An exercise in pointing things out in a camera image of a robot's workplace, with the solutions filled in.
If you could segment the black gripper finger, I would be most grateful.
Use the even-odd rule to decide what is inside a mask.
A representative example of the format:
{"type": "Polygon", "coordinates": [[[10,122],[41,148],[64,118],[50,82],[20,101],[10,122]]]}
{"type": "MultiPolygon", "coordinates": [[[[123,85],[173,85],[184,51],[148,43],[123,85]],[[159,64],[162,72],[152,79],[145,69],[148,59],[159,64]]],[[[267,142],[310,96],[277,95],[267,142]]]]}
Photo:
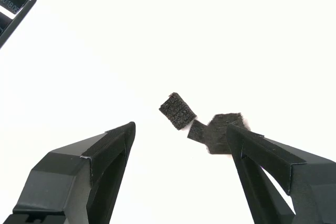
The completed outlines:
{"type": "Polygon", "coordinates": [[[233,124],[228,141],[255,223],[335,223],[335,162],[233,124]]]}
{"type": "Polygon", "coordinates": [[[109,223],[135,139],[123,126],[47,153],[5,223],[109,223]]]}

